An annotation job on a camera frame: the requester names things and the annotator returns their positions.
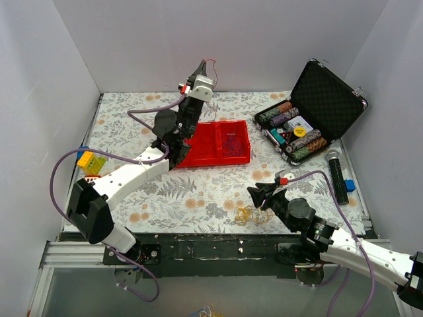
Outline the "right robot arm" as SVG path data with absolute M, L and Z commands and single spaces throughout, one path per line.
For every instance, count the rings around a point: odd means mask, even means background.
M 404 254 L 354 238 L 317 216 L 305 198 L 288 200 L 276 184 L 257 183 L 247 190 L 255 207 L 271 209 L 290 232 L 301 234 L 299 254 L 304 261 L 320 259 L 367 275 L 422 309 L 422 252 Z

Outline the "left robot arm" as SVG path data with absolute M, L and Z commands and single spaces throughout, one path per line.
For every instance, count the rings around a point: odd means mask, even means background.
M 203 105 L 213 96 L 214 81 L 206 68 L 206 60 L 201 60 L 186 83 L 178 86 L 180 98 L 154 111 L 156 140 L 142 154 L 105 177 L 93 182 L 80 179 L 72 187 L 67 207 L 70 222 L 88 243 L 115 249 L 126 264 L 136 263 L 141 249 L 135 235 L 116 224 L 111 212 L 136 189 L 171 171 L 188 155 L 191 147 L 187 140 L 194 136 Z

